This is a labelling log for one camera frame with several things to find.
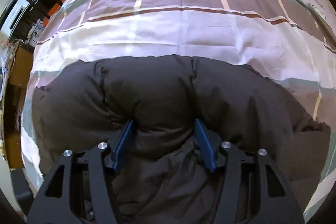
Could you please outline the wooden side cabinet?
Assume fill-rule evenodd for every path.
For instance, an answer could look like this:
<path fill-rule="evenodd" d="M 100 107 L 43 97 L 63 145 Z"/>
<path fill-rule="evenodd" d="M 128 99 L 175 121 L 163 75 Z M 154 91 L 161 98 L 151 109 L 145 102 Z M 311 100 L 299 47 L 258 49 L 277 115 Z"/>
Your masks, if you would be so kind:
<path fill-rule="evenodd" d="M 18 46 L 9 59 L 2 101 L 2 140 L 5 161 L 10 169 L 23 167 L 21 117 L 32 66 L 33 54 Z"/>

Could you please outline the dark brown hooded puffer jacket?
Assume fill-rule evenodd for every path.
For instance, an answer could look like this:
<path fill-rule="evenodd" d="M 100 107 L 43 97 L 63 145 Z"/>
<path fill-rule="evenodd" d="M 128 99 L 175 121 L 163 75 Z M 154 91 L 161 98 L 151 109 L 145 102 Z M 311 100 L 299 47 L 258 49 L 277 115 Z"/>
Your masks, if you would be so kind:
<path fill-rule="evenodd" d="M 201 57 L 119 57 L 68 65 L 35 89 L 33 125 L 47 174 L 67 149 L 81 152 L 133 121 L 137 140 L 112 183 L 127 223 L 209 223 L 220 177 L 206 171 L 196 119 L 239 149 L 265 149 L 300 208 L 319 183 L 330 127 L 248 65 Z"/>

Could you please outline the pink plaid cartoon bed sheet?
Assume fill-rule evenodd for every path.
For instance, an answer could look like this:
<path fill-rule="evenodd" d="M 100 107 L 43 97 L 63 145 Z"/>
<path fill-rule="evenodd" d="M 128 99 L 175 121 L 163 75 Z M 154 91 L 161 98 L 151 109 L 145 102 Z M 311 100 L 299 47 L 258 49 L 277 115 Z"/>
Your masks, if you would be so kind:
<path fill-rule="evenodd" d="M 22 114 L 22 159 L 39 189 L 33 91 L 75 61 L 202 56 L 248 64 L 335 128 L 335 10 L 328 0 L 66 0 L 39 36 Z"/>

